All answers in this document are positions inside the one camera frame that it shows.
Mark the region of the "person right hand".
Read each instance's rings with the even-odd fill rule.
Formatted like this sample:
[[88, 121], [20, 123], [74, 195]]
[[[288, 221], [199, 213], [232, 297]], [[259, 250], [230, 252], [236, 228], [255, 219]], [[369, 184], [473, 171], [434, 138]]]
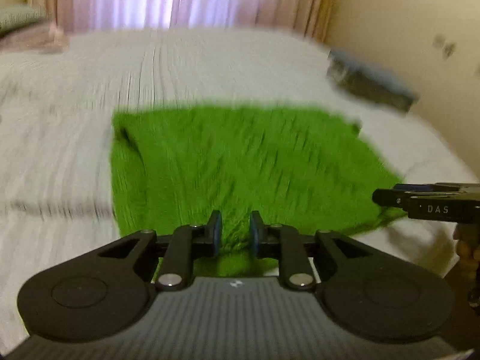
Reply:
[[479, 268], [479, 226], [459, 223], [453, 233], [458, 265], [468, 275], [475, 276]]

